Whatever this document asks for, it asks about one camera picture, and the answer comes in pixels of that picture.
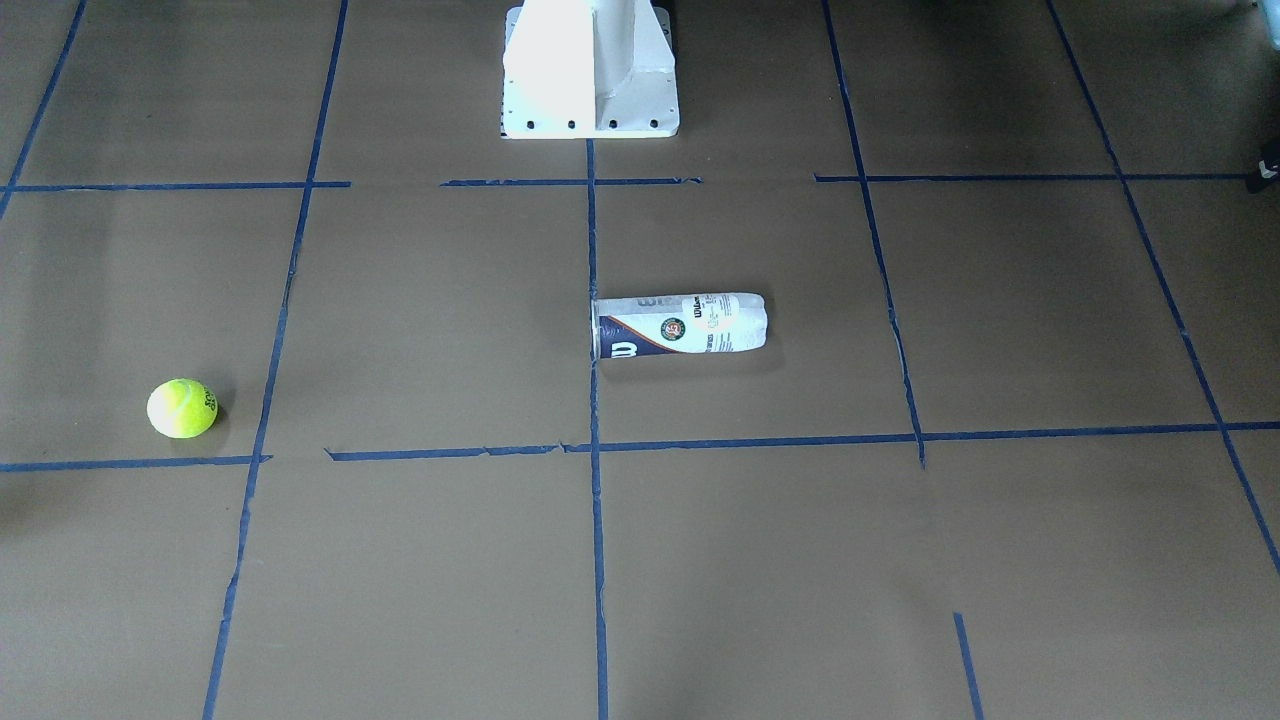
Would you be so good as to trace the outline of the clear tennis ball can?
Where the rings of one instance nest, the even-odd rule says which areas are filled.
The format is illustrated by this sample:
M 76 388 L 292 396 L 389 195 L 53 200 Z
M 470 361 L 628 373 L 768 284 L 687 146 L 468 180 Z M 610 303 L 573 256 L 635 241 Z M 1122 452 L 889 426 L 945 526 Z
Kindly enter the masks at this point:
M 593 347 L 600 359 L 735 354 L 767 342 L 769 315 L 758 293 L 684 293 L 598 299 Z

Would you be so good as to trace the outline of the yellow tennis ball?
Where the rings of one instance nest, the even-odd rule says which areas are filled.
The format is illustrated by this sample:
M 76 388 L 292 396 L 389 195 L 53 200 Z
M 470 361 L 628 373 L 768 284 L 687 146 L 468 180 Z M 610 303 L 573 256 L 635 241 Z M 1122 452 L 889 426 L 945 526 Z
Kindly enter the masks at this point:
M 220 410 L 218 397 L 201 382 L 175 378 L 157 386 L 146 404 L 152 428 L 172 439 L 191 439 L 209 430 Z

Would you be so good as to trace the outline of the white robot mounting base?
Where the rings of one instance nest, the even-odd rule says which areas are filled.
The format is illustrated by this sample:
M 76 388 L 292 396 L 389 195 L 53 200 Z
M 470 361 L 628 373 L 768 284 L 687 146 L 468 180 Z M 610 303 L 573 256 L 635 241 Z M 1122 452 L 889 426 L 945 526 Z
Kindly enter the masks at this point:
M 504 31 L 504 138 L 678 133 L 669 1 L 524 1 L 507 10 Z

